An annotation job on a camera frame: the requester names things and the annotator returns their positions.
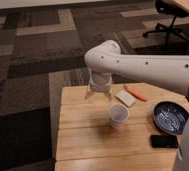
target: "cup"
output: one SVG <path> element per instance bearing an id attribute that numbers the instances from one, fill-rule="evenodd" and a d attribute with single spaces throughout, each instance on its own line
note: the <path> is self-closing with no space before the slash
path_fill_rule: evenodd
<path id="1" fill-rule="evenodd" d="M 109 108 L 110 126 L 114 129 L 118 128 L 129 118 L 128 109 L 121 104 L 114 104 Z"/>

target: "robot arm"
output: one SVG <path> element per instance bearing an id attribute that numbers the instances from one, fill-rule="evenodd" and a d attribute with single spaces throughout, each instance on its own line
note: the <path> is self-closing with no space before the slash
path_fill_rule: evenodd
<path id="1" fill-rule="evenodd" d="M 85 62 L 96 85 L 114 73 L 189 97 L 189 56 L 121 55 L 115 41 L 106 41 L 89 50 Z"/>
<path id="2" fill-rule="evenodd" d="M 156 85 L 189 97 L 189 56 L 121 55 L 114 41 L 89 50 L 85 62 L 90 69 L 90 87 L 105 92 L 111 74 Z M 173 171 L 189 171 L 189 120 L 181 138 Z"/>

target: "office chair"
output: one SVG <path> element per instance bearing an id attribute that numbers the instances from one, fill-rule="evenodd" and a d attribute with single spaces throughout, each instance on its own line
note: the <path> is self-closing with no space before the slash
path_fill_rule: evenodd
<path id="1" fill-rule="evenodd" d="M 166 33 L 165 44 L 164 44 L 165 47 L 167 47 L 167 45 L 168 45 L 168 40 L 169 40 L 170 34 L 174 34 L 177 37 L 179 37 L 189 43 L 189 39 L 182 33 L 182 29 L 174 27 L 174 22 L 177 19 L 177 17 L 184 18 L 184 17 L 187 17 L 189 14 L 187 12 L 185 12 L 184 10 L 182 10 L 181 8 L 175 6 L 171 3 L 166 2 L 166 0 L 156 0 L 155 6 L 156 6 L 156 10 L 158 11 L 158 13 L 174 15 L 173 20 L 169 26 L 165 26 L 163 24 L 158 23 L 155 27 L 155 30 L 145 32 L 143 34 L 143 37 L 147 38 L 149 33 L 164 32 L 164 33 Z"/>

